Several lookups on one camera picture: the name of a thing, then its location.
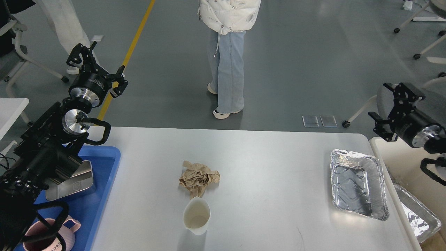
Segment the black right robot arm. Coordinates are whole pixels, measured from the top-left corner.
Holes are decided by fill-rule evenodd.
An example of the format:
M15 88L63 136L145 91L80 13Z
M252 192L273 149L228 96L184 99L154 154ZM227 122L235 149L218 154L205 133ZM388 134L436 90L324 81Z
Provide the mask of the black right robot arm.
M428 169L429 164L445 167L445 96L422 91L410 83L384 83L377 94L378 112L369 112L373 132L386 142L402 139L411 148L423 148L437 159L423 159L420 169L445 185L445 176Z

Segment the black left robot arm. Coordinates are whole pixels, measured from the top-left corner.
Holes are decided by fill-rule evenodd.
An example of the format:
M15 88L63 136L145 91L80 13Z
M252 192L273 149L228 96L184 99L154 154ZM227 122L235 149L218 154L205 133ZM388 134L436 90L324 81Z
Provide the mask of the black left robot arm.
M36 204L39 194L49 188L49 181L59 185L71 178L82 164L78 156L84 144L102 145L109 135L108 122L88 116L102 105L107 93L113 98L123 94L129 82L125 66L115 74L97 64L96 46L77 44L67 64L80 64L80 72L69 88L69 96L52 105L21 135L14 149L19 158L1 176L1 250L13 251L19 243L59 238L69 206L62 201Z

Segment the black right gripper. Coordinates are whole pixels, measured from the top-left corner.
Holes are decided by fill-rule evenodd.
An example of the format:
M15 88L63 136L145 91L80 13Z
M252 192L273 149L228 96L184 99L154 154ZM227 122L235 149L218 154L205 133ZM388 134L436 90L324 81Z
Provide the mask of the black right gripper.
M397 141L397 135L412 148L444 149L445 129L441 124L416 109L417 102L426 98L412 84L384 83L393 94L393 107L387 119L376 112L368 112L375 121L373 132L386 142ZM394 132L390 126L394 123Z

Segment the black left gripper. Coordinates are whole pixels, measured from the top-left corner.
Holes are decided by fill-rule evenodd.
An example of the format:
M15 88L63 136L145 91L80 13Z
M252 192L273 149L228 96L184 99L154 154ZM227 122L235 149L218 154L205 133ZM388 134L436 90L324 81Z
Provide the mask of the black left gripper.
M81 97L89 101L94 108L102 105L109 90L110 95L117 98L123 94L129 84L124 76L125 65L119 67L114 74L105 74L105 78L97 74L99 73L99 65L93 55L96 44L96 41L90 47L81 43L77 44L66 61L69 66L67 68L68 74L77 75L79 73L69 88L70 97ZM85 68L87 72L80 72L81 68ZM113 82L117 82L118 85L112 87Z

